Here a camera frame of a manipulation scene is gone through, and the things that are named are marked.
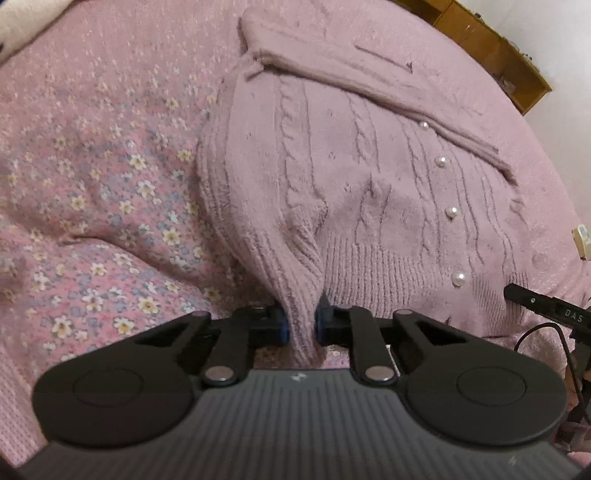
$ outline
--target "ribbed gray surface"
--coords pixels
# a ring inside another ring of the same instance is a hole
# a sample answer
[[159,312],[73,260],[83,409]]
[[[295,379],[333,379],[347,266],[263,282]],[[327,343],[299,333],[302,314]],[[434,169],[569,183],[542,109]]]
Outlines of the ribbed gray surface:
[[579,471],[547,443],[511,452],[448,444],[395,393],[349,371],[297,373],[252,371],[207,391],[157,440],[113,452],[52,444],[21,471],[30,480],[570,480]]

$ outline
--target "white wall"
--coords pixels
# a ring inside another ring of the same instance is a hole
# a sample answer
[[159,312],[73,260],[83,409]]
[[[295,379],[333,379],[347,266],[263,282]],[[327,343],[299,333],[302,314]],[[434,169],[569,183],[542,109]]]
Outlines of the white wall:
[[525,116],[591,228],[591,0],[460,0],[529,54],[553,91]]

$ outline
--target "white plastic clip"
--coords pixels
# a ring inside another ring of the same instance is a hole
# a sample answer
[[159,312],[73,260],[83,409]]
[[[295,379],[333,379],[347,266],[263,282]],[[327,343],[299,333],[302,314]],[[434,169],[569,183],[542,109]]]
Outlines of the white plastic clip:
[[584,225],[579,225],[573,230],[574,243],[577,245],[579,256],[583,260],[591,260],[591,236]]

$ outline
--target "bed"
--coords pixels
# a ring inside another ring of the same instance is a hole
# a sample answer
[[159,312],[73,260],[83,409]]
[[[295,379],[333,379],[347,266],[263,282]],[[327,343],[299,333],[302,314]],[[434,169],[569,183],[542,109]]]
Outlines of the bed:
[[[269,301],[216,239],[194,185],[200,130],[245,45],[249,5],[420,69],[482,117],[526,200],[530,288],[585,305],[590,268],[550,160],[493,78],[385,0],[91,0],[0,68],[0,452],[44,443],[30,407],[52,365],[193,310]],[[538,357],[559,371],[552,334]],[[276,352],[258,365],[276,365]],[[347,363],[329,351],[325,367]]]

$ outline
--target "metal rivet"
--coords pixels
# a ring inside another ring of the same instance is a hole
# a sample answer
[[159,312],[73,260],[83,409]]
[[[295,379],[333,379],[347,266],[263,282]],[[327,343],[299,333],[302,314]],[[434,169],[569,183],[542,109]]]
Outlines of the metal rivet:
[[210,367],[205,372],[205,376],[214,382],[225,382],[226,380],[230,380],[233,375],[234,370],[229,367],[224,367],[223,365]]
[[388,380],[392,380],[394,375],[394,370],[383,365],[375,365],[365,371],[365,376],[375,382],[387,382]]
[[445,167],[445,165],[447,165],[448,163],[449,162],[446,157],[437,157],[435,159],[435,165],[437,165],[439,168]]
[[450,220],[453,220],[460,214],[460,209],[458,207],[449,207],[445,209],[445,214]]

